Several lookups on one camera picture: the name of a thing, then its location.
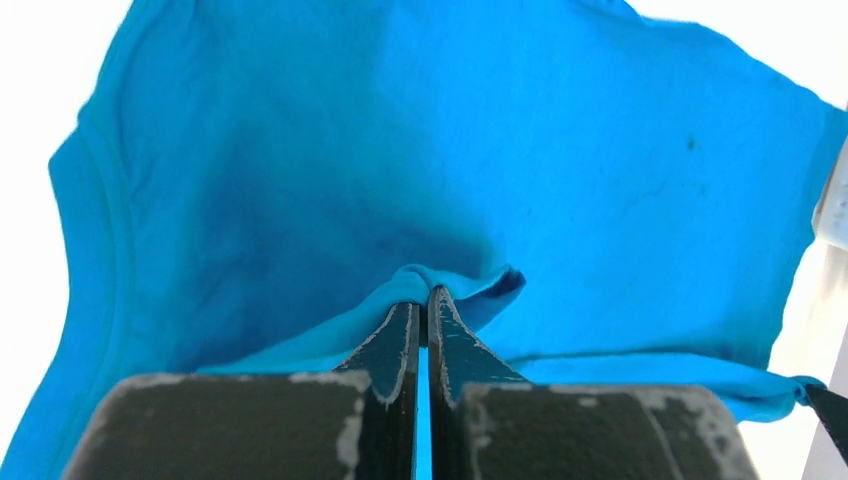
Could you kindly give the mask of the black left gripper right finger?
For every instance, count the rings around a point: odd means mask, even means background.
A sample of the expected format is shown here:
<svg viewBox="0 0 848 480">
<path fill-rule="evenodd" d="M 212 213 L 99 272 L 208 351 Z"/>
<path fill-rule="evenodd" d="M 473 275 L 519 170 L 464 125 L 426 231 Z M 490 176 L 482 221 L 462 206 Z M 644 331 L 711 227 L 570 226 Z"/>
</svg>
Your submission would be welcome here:
<svg viewBox="0 0 848 480">
<path fill-rule="evenodd" d="M 427 306 L 436 479 L 753 479 L 730 412 L 690 386 L 544 385 L 498 358 L 449 291 Z"/>
</svg>

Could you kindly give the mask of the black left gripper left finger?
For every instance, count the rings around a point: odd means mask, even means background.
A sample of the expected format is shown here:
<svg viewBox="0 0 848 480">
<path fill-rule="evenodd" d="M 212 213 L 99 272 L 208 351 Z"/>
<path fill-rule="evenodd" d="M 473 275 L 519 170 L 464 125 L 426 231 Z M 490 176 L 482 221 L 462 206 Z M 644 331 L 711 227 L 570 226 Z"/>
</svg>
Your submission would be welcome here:
<svg viewBox="0 0 848 480">
<path fill-rule="evenodd" d="M 336 368 L 147 374 L 97 407 L 67 479 L 411 479 L 420 309 L 394 305 Z"/>
</svg>

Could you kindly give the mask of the blue t shirt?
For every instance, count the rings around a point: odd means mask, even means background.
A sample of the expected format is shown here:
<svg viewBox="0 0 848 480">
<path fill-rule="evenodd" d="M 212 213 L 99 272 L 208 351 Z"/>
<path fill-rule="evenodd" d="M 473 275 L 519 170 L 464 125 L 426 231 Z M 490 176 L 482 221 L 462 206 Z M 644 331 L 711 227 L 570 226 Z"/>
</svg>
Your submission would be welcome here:
<svg viewBox="0 0 848 480">
<path fill-rule="evenodd" d="M 49 163 L 58 351 L 1 467 L 57 479 L 152 372 L 324 368 L 446 286 L 537 382 L 700 384 L 741 421 L 847 115 L 623 1 L 137 1 Z"/>
</svg>

